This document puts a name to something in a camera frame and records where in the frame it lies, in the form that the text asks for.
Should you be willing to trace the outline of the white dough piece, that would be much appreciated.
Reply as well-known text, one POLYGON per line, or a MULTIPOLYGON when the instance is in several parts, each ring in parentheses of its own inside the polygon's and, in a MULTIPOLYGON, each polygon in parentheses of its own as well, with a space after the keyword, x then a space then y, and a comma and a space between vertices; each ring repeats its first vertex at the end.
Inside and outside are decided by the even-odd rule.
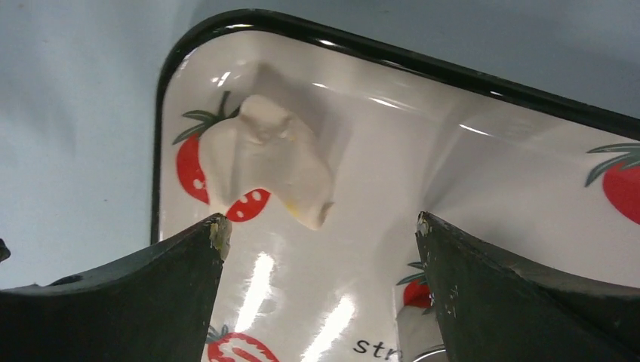
POLYGON ((198 161, 211 213, 228 211, 242 196, 263 189, 296 221, 317 230, 334 204, 334 176, 315 134, 292 111, 262 95, 249 96, 237 116, 202 134, 198 161))

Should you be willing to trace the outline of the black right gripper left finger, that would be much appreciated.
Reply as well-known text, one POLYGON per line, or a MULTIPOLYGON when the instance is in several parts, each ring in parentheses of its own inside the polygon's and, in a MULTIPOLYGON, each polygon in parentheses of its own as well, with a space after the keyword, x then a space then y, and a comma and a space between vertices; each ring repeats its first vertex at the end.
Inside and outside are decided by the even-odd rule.
POLYGON ((1 292, 3 361, 198 361, 229 252, 216 213, 97 268, 1 292))

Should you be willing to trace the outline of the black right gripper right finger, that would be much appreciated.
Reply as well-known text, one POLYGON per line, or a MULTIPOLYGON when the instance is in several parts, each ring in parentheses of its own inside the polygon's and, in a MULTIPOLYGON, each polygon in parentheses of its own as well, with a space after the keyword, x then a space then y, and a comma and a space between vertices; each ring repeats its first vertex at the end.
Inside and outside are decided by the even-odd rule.
POLYGON ((637 361, 639 291, 572 275, 421 212, 416 240, 451 361, 637 361))

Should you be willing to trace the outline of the strawberry print rectangular tray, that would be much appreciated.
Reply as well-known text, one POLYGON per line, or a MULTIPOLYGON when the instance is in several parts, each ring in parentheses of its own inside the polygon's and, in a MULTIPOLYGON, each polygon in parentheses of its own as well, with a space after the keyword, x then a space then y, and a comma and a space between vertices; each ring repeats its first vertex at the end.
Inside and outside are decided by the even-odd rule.
POLYGON ((269 11, 212 17, 169 53, 154 241, 213 214, 199 140, 252 95, 312 130, 334 204, 317 230, 263 189, 221 213, 232 235, 198 361, 449 360, 421 212, 639 291, 637 119, 269 11))

